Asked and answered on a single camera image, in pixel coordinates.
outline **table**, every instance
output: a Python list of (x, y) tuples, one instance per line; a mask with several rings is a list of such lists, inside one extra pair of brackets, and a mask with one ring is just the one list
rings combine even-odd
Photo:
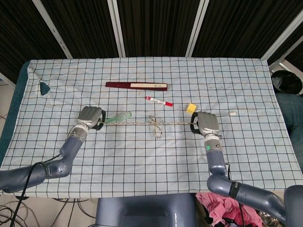
[[(1, 170), (57, 155), (86, 105), (103, 108), (108, 117), (131, 111), (133, 117), (126, 122), (145, 123), (150, 122), (150, 115), (158, 122), (190, 122), (185, 110), (194, 103), (198, 111), (218, 116), (232, 180), (272, 191), (303, 184), (266, 61), (183, 57), (32, 60), (27, 72)], [(168, 83), (169, 89), (108, 88), (108, 81)], [(44, 96), (40, 82), (50, 87)], [(156, 104), (145, 96), (174, 105)], [(237, 115), (228, 116), (228, 112)], [(90, 130), (72, 173), (28, 188), (26, 195), (88, 198), (207, 191), (203, 138), (194, 135), (189, 125), (160, 128), (159, 139), (150, 125)]]

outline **yellow sponge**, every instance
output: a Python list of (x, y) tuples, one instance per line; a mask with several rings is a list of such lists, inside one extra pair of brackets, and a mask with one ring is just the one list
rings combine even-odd
[(190, 103), (190, 104), (188, 105), (188, 107), (187, 107), (186, 112), (189, 113), (189, 114), (192, 114), (192, 113), (195, 111), (196, 108), (197, 108), (196, 105)]

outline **knot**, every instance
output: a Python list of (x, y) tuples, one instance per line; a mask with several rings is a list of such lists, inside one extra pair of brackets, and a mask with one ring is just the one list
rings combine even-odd
[(162, 130), (161, 128), (157, 125), (157, 119), (155, 116), (149, 115), (149, 118), (151, 120), (151, 124), (153, 125), (153, 134), (156, 139), (161, 138), (162, 136)]

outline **rope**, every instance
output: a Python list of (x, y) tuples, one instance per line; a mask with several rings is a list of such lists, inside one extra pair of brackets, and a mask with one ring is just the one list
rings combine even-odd
[(161, 128), (157, 125), (157, 119), (155, 116), (149, 115), (149, 118), (153, 124), (153, 135), (156, 139), (161, 138), (162, 136), (162, 130)]
[(153, 126), (153, 134), (156, 139), (161, 138), (162, 136), (162, 129), (159, 127), (159, 125), (195, 125), (196, 123), (188, 123), (188, 122), (157, 122), (157, 119), (155, 116), (150, 115), (149, 119), (151, 122), (109, 122), (105, 123), (106, 125), (152, 125)]

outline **black cable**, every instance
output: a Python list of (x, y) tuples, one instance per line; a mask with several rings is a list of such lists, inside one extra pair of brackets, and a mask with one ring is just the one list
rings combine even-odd
[(83, 207), (81, 206), (81, 203), (80, 203), (79, 199), (77, 199), (77, 204), (78, 204), (78, 207), (79, 207), (79, 209), (82, 211), (83, 214), (85, 214), (86, 216), (88, 216), (88, 217), (90, 217), (90, 218), (96, 218), (96, 217), (94, 217), (94, 216), (89, 215), (87, 212), (85, 212), (85, 210), (84, 210)]
[[(8, 221), (11, 221), (11, 220), (12, 220), (9, 216), (3, 215), (3, 214), (0, 214), (0, 217), (5, 217), (5, 218), (7, 218)], [(18, 225), (20, 225), (21, 227), (24, 227), (23, 225), (21, 225), (21, 222), (20, 222), (19, 220), (15, 220), (15, 221), (14, 221), (13, 227), (15, 226), (15, 222), (16, 222)]]
[[(46, 160), (44, 163), (49, 162), (49, 161), (52, 161), (52, 160), (54, 160), (55, 158), (57, 158), (57, 157), (59, 157), (59, 156), (60, 156), (60, 154), (57, 155), (57, 156), (55, 156), (55, 157), (53, 157), (53, 158), (51, 158), (51, 159), (49, 159), (49, 160)], [(13, 226), (14, 226), (14, 222), (15, 222), (15, 219), (16, 219), (16, 216), (17, 216), (17, 213), (18, 213), (18, 210), (19, 210), (19, 208), (20, 208), (21, 202), (22, 202), (23, 197), (24, 197), (24, 195), (25, 195), (25, 191), (26, 191), (26, 189), (27, 189), (27, 185), (28, 185), (30, 176), (31, 176), (31, 174), (32, 174), (32, 172), (33, 172), (35, 166), (37, 166), (37, 165), (42, 165), (42, 166), (44, 167), (44, 163), (43, 163), (43, 162), (37, 162), (37, 163), (33, 164), (33, 166), (30, 168), (29, 174), (28, 174), (28, 176), (27, 176), (27, 181), (25, 182), (25, 185), (24, 185), (22, 194), (21, 194), (20, 199), (19, 199), (19, 202), (18, 202), (18, 204), (17, 204), (17, 206), (16, 206), (16, 209), (15, 209), (15, 212), (14, 212), (14, 216), (13, 216), (13, 218), (12, 218), (12, 220), (11, 220), (11, 223), (10, 223), (10, 226), (9, 226), (9, 227), (13, 227)]]
[[(0, 211), (2, 211), (2, 210), (9, 210), (10, 211), (10, 219), (12, 219), (12, 217), (13, 217), (13, 214), (14, 214), (14, 211), (13, 211), (13, 209), (12, 208), (10, 208), (10, 207), (8, 207), (8, 206), (3, 206), (3, 205), (0, 205), (0, 207), (3, 207), (2, 209), (0, 209)], [(17, 217), (24, 223), (24, 225), (27, 227), (27, 224), (25, 223), (25, 221), (23, 220), (23, 218), (22, 217), (20, 217), (18, 214), (17, 214)]]
[(240, 208), (240, 213), (241, 213), (241, 218), (242, 218), (243, 227), (245, 227), (244, 216), (243, 216), (243, 211), (242, 211), (242, 204), (239, 203), (239, 202), (238, 202), (238, 204), (239, 204), (239, 208)]
[(228, 174), (228, 180), (231, 180), (231, 164), (228, 164), (227, 174)]
[(74, 199), (74, 203), (72, 204), (71, 215), (70, 215), (70, 219), (69, 219), (69, 221), (68, 221), (67, 227), (70, 227), (70, 222), (71, 222), (72, 212), (73, 212), (74, 206), (75, 206), (75, 201), (76, 201), (76, 199)]
[(58, 202), (66, 202), (66, 201), (62, 201), (62, 200), (65, 200), (65, 199), (56, 199), (56, 198), (53, 198), (53, 200), (56, 200)]
[[(228, 164), (228, 170), (227, 170), (227, 173), (228, 173), (228, 180), (231, 180), (231, 164)], [(244, 216), (243, 216), (243, 211), (242, 211), (242, 204), (239, 203), (239, 208), (240, 208), (240, 213), (241, 213), (241, 218), (242, 218), (242, 224), (243, 224), (243, 227), (245, 227), (245, 223), (244, 223)]]
[(63, 206), (62, 206), (61, 210), (60, 210), (60, 211), (59, 211), (59, 213), (57, 214), (57, 216), (56, 216), (55, 220), (53, 221), (53, 223), (52, 223), (51, 227), (53, 227), (53, 225), (55, 224), (55, 222), (56, 222), (56, 220), (58, 219), (59, 215), (61, 214), (62, 210), (63, 210), (63, 209), (64, 209), (64, 207), (66, 206), (67, 201), (65, 201), (65, 202), (64, 202), (64, 204), (63, 204)]
[(60, 154), (57, 155), (57, 156), (55, 156), (55, 157), (53, 157), (53, 158), (51, 158), (51, 159), (49, 159), (49, 160), (46, 160), (45, 163), (46, 163), (46, 162), (50, 162), (50, 161), (54, 160), (55, 158), (57, 158), (57, 157), (59, 157), (59, 156), (60, 156)]

